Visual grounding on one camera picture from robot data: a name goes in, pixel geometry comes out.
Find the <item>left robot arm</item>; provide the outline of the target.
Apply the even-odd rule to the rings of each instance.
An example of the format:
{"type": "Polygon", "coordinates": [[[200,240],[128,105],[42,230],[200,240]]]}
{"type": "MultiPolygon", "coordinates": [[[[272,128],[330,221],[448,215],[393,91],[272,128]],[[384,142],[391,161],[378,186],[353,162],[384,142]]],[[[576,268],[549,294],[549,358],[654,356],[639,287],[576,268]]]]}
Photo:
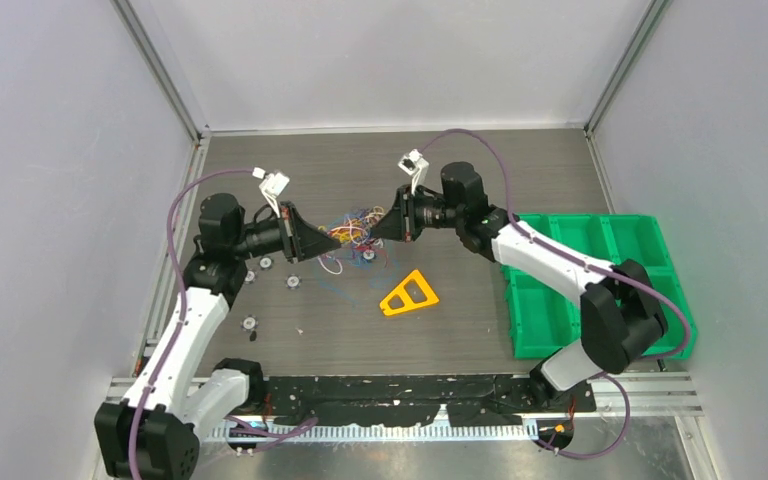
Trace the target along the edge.
{"type": "Polygon", "coordinates": [[[258,412],[267,398],[259,363],[225,359],[198,390],[190,389],[206,348],[245,284],[249,259],[281,253],[298,263],[339,249],[337,239],[281,202],[248,222],[229,193],[200,205],[196,250],[179,296],[147,365],[121,400],[94,418],[106,473],[120,479],[189,479],[203,442],[237,408],[258,412]]]}

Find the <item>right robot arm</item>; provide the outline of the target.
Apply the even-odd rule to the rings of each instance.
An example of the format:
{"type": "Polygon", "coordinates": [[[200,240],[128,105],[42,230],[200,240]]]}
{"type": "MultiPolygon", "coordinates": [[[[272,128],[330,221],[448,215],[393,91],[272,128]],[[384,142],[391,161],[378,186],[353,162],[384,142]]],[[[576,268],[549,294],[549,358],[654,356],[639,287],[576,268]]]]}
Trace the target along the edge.
{"type": "Polygon", "coordinates": [[[573,387],[598,374],[622,373],[667,333],[666,315],[638,262],[616,265],[540,233],[491,204],[468,162],[442,168],[439,192],[421,184],[428,170],[421,154],[404,156],[398,167],[410,181],[373,226],[373,237],[412,242],[427,228],[452,229],[467,250],[530,275],[579,309],[579,338],[529,374],[531,397],[540,408],[558,409],[573,387]]]}

